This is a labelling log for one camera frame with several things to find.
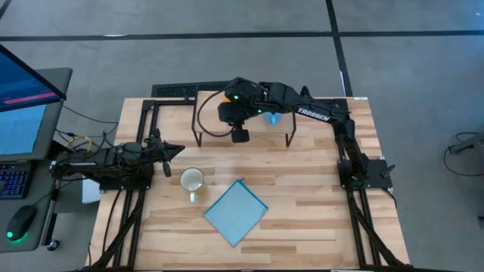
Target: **concrete floor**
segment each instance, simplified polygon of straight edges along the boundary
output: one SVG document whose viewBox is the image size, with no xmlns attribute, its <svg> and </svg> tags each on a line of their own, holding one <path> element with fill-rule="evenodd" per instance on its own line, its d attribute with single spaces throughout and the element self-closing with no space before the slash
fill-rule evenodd
<svg viewBox="0 0 484 272">
<path fill-rule="evenodd" d="M 484 4 L 472 0 L 336 0 L 340 31 L 484 29 Z M 320 0 L 13 0 L 1 36 L 85 36 L 244 31 L 330 31 Z M 392 173 L 411 263 L 481 271 L 484 267 L 484 178 L 445 170 L 453 135 L 484 131 L 484 37 L 342 38 L 352 90 L 369 97 Z M 342 96 L 332 38 L 2 42 L 34 68 L 74 70 L 67 106 L 118 120 L 125 97 L 147 97 L 152 84 L 244 76 L 308 85 L 314 95 Z M 62 112 L 58 128 L 109 130 Z M 482 172 L 472 152 L 449 158 L 461 172 Z M 96 207 L 61 215 L 62 248 L 0 255 L 2 271 L 83 266 Z"/>
</svg>

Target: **computer monitor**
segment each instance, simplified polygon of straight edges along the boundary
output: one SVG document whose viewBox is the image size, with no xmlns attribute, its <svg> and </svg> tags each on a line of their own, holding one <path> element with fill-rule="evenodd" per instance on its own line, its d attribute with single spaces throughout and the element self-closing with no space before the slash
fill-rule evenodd
<svg viewBox="0 0 484 272">
<path fill-rule="evenodd" d="M 65 99 L 63 92 L 0 45 L 0 112 Z"/>
</svg>

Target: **white mug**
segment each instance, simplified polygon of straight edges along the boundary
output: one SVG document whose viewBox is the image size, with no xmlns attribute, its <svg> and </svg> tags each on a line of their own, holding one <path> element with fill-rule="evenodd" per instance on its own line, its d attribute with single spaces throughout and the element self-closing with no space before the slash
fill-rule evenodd
<svg viewBox="0 0 484 272">
<path fill-rule="evenodd" d="M 203 174 L 198 168 L 187 168 L 180 177 L 180 185 L 190 192 L 190 202 L 197 202 L 197 191 L 203 187 Z"/>
</svg>

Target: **wooden table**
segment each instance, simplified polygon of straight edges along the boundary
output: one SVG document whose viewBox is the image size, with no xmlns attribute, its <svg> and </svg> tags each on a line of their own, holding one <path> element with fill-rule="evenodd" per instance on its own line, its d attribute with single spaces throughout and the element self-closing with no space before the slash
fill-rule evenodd
<svg viewBox="0 0 484 272">
<path fill-rule="evenodd" d="M 142 98 L 125 99 L 117 143 L 135 140 L 142 101 Z M 370 158 L 381 156 L 368 100 L 348 98 L 348 105 L 356 122 L 361 150 Z M 285 147 L 281 133 L 251 134 L 250 142 L 244 144 L 233 144 L 230 137 L 204 135 L 199 148 L 191 131 L 192 113 L 190 106 L 160 108 L 157 127 L 163 140 L 184 144 L 186 149 L 172 161 L 171 178 L 163 176 L 161 164 L 155 166 L 143 210 L 135 269 L 358 268 L 330 125 L 297 116 L 297 132 L 289 148 Z M 190 204 L 188 192 L 179 185 L 179 176 L 188 167 L 201 169 L 208 184 L 196 205 Z M 269 210 L 233 248 L 203 213 L 242 177 Z M 393 200 L 379 189 L 367 192 L 375 230 L 396 257 L 408 263 Z M 107 216 L 115 195 L 112 191 L 101 198 L 91 241 L 93 260 L 101 254 Z M 108 244 L 119 228 L 123 199 L 124 193 L 116 204 Z M 368 238 L 362 233 L 367 263 L 371 263 Z M 122 264 L 127 262 L 130 239 L 129 234 L 123 247 Z"/>
</svg>

